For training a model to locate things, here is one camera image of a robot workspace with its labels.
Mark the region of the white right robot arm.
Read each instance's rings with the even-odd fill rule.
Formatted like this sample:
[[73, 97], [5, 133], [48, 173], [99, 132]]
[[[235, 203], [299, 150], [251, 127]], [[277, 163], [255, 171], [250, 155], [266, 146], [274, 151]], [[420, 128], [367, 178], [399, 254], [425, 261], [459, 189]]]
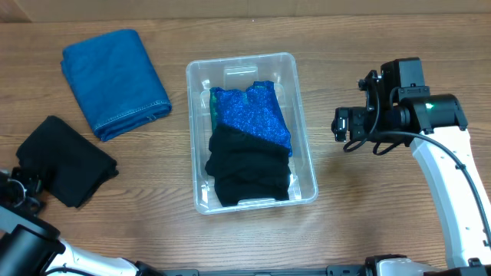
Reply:
[[488, 275], [490, 200], [470, 144], [468, 121], [452, 94], [432, 95], [418, 57], [381, 65], [358, 81], [362, 107], [339, 107], [331, 131], [346, 153], [367, 142], [377, 156], [399, 145], [410, 148], [435, 204], [447, 268], [438, 270], [404, 255], [366, 259], [365, 275]]

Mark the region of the sparkly blue garment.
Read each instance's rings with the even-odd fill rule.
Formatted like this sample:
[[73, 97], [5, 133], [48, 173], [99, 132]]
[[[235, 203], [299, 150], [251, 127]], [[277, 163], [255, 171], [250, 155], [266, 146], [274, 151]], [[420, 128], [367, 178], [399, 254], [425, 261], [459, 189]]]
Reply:
[[291, 134], [270, 80], [256, 81], [246, 90], [213, 87], [209, 109], [213, 129], [232, 127], [283, 146], [292, 154]]

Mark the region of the blue denim jeans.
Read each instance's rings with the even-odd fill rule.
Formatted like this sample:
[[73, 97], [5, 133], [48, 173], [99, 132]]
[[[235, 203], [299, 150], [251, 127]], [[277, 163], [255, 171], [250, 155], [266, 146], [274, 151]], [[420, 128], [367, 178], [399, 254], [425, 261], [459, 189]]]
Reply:
[[165, 117], [172, 104], [133, 29], [67, 46], [62, 72], [94, 135], [103, 142]]

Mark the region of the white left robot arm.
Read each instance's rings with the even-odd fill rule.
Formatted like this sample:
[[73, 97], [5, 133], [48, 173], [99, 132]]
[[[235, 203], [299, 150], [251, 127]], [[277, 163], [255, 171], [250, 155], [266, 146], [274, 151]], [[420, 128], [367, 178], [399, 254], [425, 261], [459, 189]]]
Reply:
[[2, 275], [117, 275], [162, 273], [143, 262], [107, 258], [69, 245], [38, 214], [41, 180], [19, 168], [1, 171]]

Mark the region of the black garment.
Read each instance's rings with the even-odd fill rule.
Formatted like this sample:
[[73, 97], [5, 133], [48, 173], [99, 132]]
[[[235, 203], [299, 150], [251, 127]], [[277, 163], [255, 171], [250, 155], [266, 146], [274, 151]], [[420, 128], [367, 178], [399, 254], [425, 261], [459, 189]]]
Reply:
[[56, 116], [47, 117], [18, 148], [22, 168], [67, 207], [80, 208], [118, 175], [117, 161]]
[[242, 200], [289, 199], [289, 150], [226, 125], [209, 139], [205, 171], [215, 179], [215, 192], [224, 207]]

